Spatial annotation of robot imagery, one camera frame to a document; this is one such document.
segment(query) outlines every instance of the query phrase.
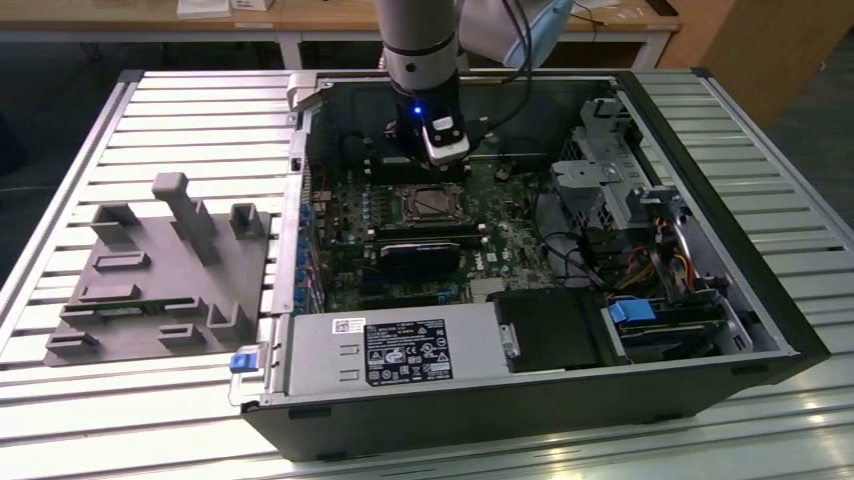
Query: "motherboard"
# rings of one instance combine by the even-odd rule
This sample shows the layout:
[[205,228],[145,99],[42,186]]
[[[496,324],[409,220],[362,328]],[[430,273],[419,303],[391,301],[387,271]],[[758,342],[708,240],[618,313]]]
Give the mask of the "motherboard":
[[315,194],[327,312],[485,302],[554,285],[532,221],[534,174],[473,160],[458,182],[378,185],[349,174]]

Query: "warning label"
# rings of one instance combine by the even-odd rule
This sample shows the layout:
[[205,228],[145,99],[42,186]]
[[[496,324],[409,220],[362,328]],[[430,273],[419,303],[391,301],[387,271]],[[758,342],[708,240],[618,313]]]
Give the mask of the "warning label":
[[369,385],[399,385],[454,378],[445,320],[365,326]]

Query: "metal slatted surface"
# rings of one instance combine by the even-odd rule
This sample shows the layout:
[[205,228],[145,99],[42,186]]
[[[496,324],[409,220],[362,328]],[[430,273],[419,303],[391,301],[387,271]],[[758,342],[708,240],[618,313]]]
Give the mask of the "metal slatted surface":
[[[229,355],[43,367],[47,335],[95,242],[87,224],[98,203],[129,201],[141,216],[167,215],[149,181],[158,171],[182,169],[194,178],[191,195],[207,199],[213,213],[249,201],[274,214],[282,208],[291,133],[283,127],[286,74],[150,73],[115,122],[110,148],[93,160],[66,226],[54,232],[28,304],[7,320],[15,331],[0,352],[8,368],[0,371],[0,478],[682,479],[850,473],[848,239],[697,78],[680,72],[641,80],[834,352],[828,362],[693,419],[306,465],[279,458],[238,418],[227,401]],[[657,168],[666,173],[661,163]],[[271,285],[275,263],[266,273]],[[262,311],[270,302],[266,291]],[[262,330],[270,322],[263,320]]]

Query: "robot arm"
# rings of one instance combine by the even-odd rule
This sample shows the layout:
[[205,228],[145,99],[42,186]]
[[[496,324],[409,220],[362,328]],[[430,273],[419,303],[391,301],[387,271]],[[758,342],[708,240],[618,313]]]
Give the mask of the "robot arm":
[[426,157],[441,167],[477,146],[459,107],[461,49],[522,68],[529,45],[520,24],[532,19],[534,68],[554,48],[572,5],[572,0],[378,0],[386,68],[397,91],[394,137],[409,156]]

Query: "table leg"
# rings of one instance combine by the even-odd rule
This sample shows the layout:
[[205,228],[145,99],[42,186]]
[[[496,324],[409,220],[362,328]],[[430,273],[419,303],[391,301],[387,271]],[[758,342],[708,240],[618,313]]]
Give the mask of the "table leg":
[[279,49],[282,50],[282,61],[287,70],[303,69],[303,57],[299,53],[301,40],[301,34],[297,32],[279,34]]
[[648,41],[645,42],[638,56],[636,57],[636,63],[632,66],[634,70],[652,70],[658,65],[658,60],[665,53],[665,47],[668,46],[668,40],[670,39],[672,32],[650,32]]

